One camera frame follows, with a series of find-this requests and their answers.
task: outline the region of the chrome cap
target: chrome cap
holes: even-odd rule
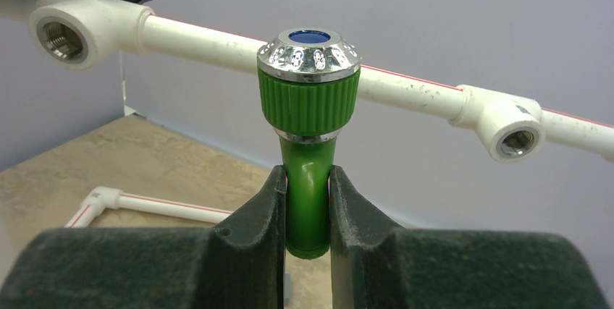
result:
[[[330,82],[358,71],[361,57],[353,45],[330,30],[295,28],[258,50],[258,68],[290,82]]]

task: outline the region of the gray wall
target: gray wall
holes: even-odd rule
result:
[[[119,54],[72,72],[38,51],[26,24],[0,19],[0,171],[123,112]]]
[[[159,15],[270,39],[319,26],[364,63],[430,80],[536,98],[614,123],[612,0],[158,0]],[[280,162],[255,76],[162,56],[125,59],[127,103],[151,120],[263,166]],[[547,144],[523,163],[493,162],[472,132],[360,101],[337,164],[397,219],[422,227],[565,235],[614,287],[614,166]]]

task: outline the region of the green valve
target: green valve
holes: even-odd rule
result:
[[[286,248],[299,258],[329,249],[328,178],[354,112],[360,61],[341,36],[317,28],[286,30],[258,51],[262,111],[287,173]]]

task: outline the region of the pipe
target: pipe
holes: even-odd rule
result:
[[[0,15],[12,19],[23,20],[24,14],[33,7],[33,0],[0,1],[3,4]],[[41,24],[42,27],[49,25],[44,21],[55,17],[60,21],[47,28],[53,29],[49,32],[56,35],[55,39],[61,40],[47,40],[46,44],[60,42],[64,44],[62,48],[68,49],[69,52],[78,52],[80,49],[88,52],[83,60],[79,54],[67,55],[77,57],[72,61],[61,58],[65,55],[63,51],[56,52],[56,60],[63,67],[70,69],[87,69],[110,52],[120,49],[135,54],[159,52],[254,73],[256,52],[264,45],[263,41],[160,18],[153,15],[153,10],[148,7],[125,1],[38,0],[36,6],[40,8],[30,16],[30,31],[40,50],[48,55],[52,53],[49,47],[45,47]],[[67,35],[69,31],[65,28],[74,29],[77,35]],[[468,102],[467,95],[460,87],[373,67],[363,66],[361,70],[359,98],[442,117],[451,124],[454,124],[453,120],[461,113],[467,114],[467,111],[464,111]],[[483,112],[476,111],[474,116],[478,114]],[[614,162],[613,126],[552,110],[545,110],[542,118],[536,118],[543,126],[545,137],[542,138],[598,153],[606,160]]]
[[[123,208],[146,213],[157,213],[211,224],[218,224],[232,213],[231,211],[207,208],[205,206],[131,195],[117,188],[96,187],[83,200],[79,211],[68,221],[65,227],[87,227],[105,208]]]

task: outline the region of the blue circle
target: blue circle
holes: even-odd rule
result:
[[[298,30],[288,38],[297,43],[325,43],[330,40],[330,35],[319,30]]]

